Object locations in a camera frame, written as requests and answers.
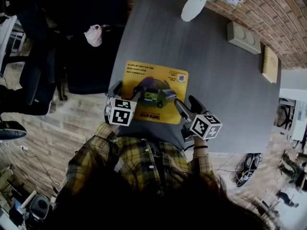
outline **person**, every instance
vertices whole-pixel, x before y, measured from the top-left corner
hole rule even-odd
[[[50,104],[34,101],[32,105],[27,105],[25,100],[25,90],[7,89],[0,85],[0,114],[2,113],[22,113],[27,115],[46,115],[49,113]]]
[[[287,193],[283,193],[281,190],[279,190],[276,194],[277,198],[281,198],[285,205],[288,205],[289,207],[298,207],[298,203],[293,203],[293,201],[289,198]]]
[[[70,160],[48,229],[161,228],[185,225],[270,229],[229,199],[215,178],[205,140],[194,139],[193,160],[167,142],[118,137],[101,123]]]
[[[298,191],[307,192],[307,174],[305,173],[306,162],[299,166],[297,163],[290,160],[288,154],[284,154],[282,160],[288,164],[293,170],[288,170],[283,164],[280,164],[278,168],[281,172],[285,173],[291,178],[291,183],[295,183],[296,189]]]

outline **brick wall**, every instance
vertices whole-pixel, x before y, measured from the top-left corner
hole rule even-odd
[[[128,0],[129,8],[134,2]],[[206,8],[256,33],[283,69],[307,69],[307,0],[244,0],[237,7],[216,0]]]

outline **floor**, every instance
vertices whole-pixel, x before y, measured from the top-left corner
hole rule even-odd
[[[9,88],[18,89],[22,65],[8,65],[5,78]],[[99,122],[104,120],[103,110],[106,103],[104,94],[75,95],[67,92],[68,101],[60,102],[54,97],[55,112],[47,116],[28,116],[23,114],[3,114],[3,120],[15,120],[27,130],[26,137],[3,142],[0,149],[0,169],[10,163],[14,174],[26,189],[33,189],[47,197],[55,196],[52,185],[58,190],[60,186],[52,184],[48,174],[37,158],[27,157],[21,146],[28,148],[29,156],[37,156],[48,170],[53,182],[61,184],[68,161],[82,144],[90,138]],[[277,202],[278,189],[286,189],[286,177],[277,169],[284,150],[289,150],[290,158],[295,157],[292,145],[285,136],[272,130],[271,140],[263,154],[263,162],[243,187],[237,188],[233,182],[237,165],[244,160],[245,154],[210,153],[213,168],[226,183],[228,194],[265,200],[269,205]]]

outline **plaid shirt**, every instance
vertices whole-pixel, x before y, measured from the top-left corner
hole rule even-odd
[[[84,185],[84,171],[90,169],[90,148],[97,151],[105,165],[112,166],[131,185],[138,185],[142,190],[152,183],[161,184],[155,158],[162,158],[161,166],[165,181],[172,181],[174,188],[179,187],[177,180],[182,180],[178,173],[210,173],[212,165],[209,156],[199,157],[187,163],[185,155],[167,142],[157,145],[145,139],[117,137],[106,123],[101,123],[95,135],[88,140],[69,162],[66,180],[58,194],[56,204],[60,203],[63,191],[65,195],[76,194]]]

